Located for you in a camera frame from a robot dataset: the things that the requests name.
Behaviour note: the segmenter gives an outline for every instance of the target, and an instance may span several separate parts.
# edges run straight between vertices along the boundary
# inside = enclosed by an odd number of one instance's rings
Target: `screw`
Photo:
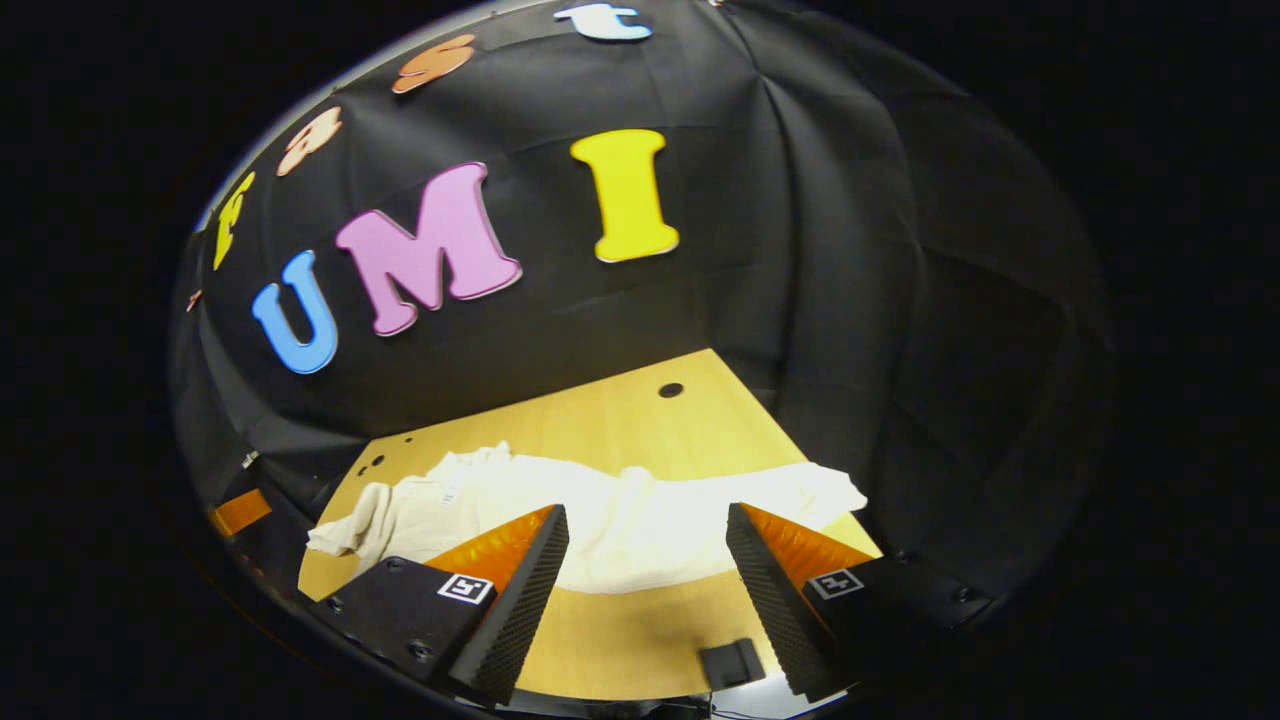
[[[433,655],[435,655],[435,651],[428,647],[428,644],[422,641],[410,641],[408,651],[419,662],[426,662]]]

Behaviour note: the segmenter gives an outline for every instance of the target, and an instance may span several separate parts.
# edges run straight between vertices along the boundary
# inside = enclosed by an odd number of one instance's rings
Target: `white cloth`
[[[724,544],[732,502],[814,530],[867,506],[846,473],[813,462],[662,482],[643,468],[613,477],[577,462],[513,456],[503,442],[451,452],[426,475],[410,475],[394,487],[370,483],[349,516],[308,533],[307,547],[356,552],[358,575],[393,555],[425,562],[526,512],[562,503],[570,544],[556,584],[625,593],[732,570]]]

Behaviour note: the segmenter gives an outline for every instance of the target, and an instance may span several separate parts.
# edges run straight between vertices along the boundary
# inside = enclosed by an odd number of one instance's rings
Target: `foam letter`
[[[232,242],[236,240],[232,236],[232,225],[239,219],[239,209],[243,204],[244,193],[248,192],[248,186],[251,184],[253,184],[253,173],[250,173],[241,181],[239,187],[227,200],[227,205],[223,205],[223,211],[218,214],[218,245],[214,246],[214,270],[218,270],[218,265],[223,264],[227,251],[232,249]]]
[[[394,220],[370,210],[338,232],[338,247],[351,252],[374,304],[374,332],[393,336],[417,319],[401,300],[396,281],[429,310],[443,302],[442,260],[453,273],[449,295],[474,300],[520,279],[520,263],[507,258],[485,213],[480,182],[484,163],[466,163],[431,178],[422,190],[415,238]]]
[[[608,3],[591,3],[579,8],[570,8],[556,13],[556,18],[568,18],[573,23],[573,29],[595,40],[644,40],[653,35],[653,31],[644,26],[622,24],[621,15],[636,15],[631,8],[614,8]]]
[[[671,252],[680,243],[676,228],[662,222],[653,156],[667,145],[652,129],[618,129],[584,137],[570,155],[591,167],[600,202],[604,237],[595,256],[621,263]]]
[[[297,168],[303,158],[329,142],[342,127],[342,120],[338,119],[340,111],[342,108],[329,108],[307,123],[307,127],[298,131],[298,135],[293,136],[293,140],[284,147],[284,158],[280,159],[280,167],[275,169],[275,174],[283,178],[293,168]]]
[[[465,47],[475,38],[476,36],[474,35],[460,35],[453,40],[422,51],[408,63],[404,63],[404,67],[401,68],[401,77],[392,83],[392,90],[397,94],[408,92],[420,85],[426,85],[443,74],[461,68],[476,53],[471,47]]]
[[[280,310],[280,286],[271,283],[253,299],[253,316],[266,331],[266,338],[271,341],[275,354],[285,368],[301,375],[308,375],[328,365],[338,350],[338,325],[334,324],[333,314],[329,313],[329,306],[311,272],[315,261],[316,254],[305,250],[284,266],[284,282],[298,293],[302,310],[311,322],[315,333],[311,342],[306,345],[298,342],[288,320],[284,319],[284,313]]]

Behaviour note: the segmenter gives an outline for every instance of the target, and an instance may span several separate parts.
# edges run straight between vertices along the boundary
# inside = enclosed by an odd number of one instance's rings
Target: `black background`
[[[191,509],[165,500],[186,480],[164,332],[182,240],[257,133],[461,5],[96,4],[5,23],[18,716],[431,715],[291,655],[165,532]],[[859,714],[1276,716],[1275,612],[1258,600],[1280,477],[1261,117],[1277,18],[859,5],[840,14],[972,91],[1060,179],[1096,238],[1121,352],[1096,491],[995,623],[996,652]],[[32,487],[50,492],[17,500]]]

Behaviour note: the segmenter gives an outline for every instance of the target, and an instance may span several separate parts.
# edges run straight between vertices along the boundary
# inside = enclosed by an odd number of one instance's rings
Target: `yellow letter i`
[[[595,256],[622,263],[671,252],[680,243],[676,228],[662,222],[653,156],[667,140],[652,129],[618,129],[579,140],[570,155],[586,163],[595,177],[604,237]]]

